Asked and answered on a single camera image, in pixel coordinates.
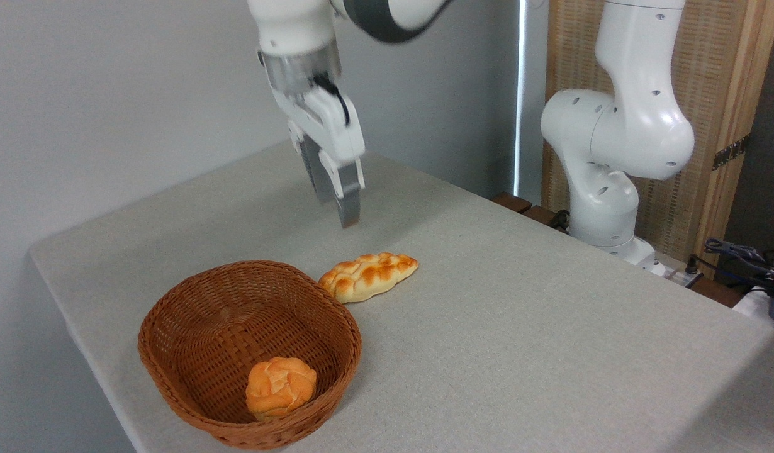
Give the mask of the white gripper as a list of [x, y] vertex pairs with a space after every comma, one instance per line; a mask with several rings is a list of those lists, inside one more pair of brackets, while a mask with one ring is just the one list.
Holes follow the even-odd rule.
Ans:
[[361, 212], [359, 191], [365, 187], [358, 159], [365, 144], [352, 101], [345, 95], [339, 99], [321, 87], [303, 94], [285, 94], [275, 88], [272, 92], [289, 118], [290, 138], [303, 158], [318, 200], [334, 200], [341, 226], [355, 225]]

